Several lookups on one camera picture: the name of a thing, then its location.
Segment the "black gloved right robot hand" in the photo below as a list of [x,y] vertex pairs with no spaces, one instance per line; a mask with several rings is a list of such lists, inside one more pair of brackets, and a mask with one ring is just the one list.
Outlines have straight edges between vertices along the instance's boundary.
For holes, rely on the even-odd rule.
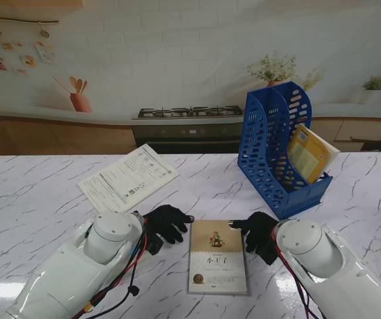
[[232,229],[241,230],[242,236],[245,237],[247,253],[259,256],[265,264],[270,266],[277,258],[271,232],[278,223],[279,221],[267,213],[256,211],[247,219],[230,221],[229,226]]

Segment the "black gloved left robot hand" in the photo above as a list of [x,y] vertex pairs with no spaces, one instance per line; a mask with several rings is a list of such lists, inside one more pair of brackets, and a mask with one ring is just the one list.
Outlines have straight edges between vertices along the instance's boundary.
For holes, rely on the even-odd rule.
[[149,233],[162,237],[172,245],[183,242],[183,234],[188,231],[187,225],[194,222],[192,215],[171,205],[159,206],[143,217]]

